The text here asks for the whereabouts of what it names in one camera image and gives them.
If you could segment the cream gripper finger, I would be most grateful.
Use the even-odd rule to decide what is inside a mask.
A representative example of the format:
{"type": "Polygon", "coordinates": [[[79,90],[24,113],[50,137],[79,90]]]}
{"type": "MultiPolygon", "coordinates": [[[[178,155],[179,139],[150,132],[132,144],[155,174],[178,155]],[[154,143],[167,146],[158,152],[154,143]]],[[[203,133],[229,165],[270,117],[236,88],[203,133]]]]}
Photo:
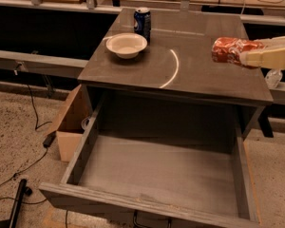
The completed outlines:
{"type": "Polygon", "coordinates": [[[285,69],[285,47],[274,49],[257,49],[241,52],[240,62],[247,67],[268,69],[285,69]]]}
{"type": "Polygon", "coordinates": [[[285,36],[258,39],[257,41],[265,48],[285,48],[285,36]]]}

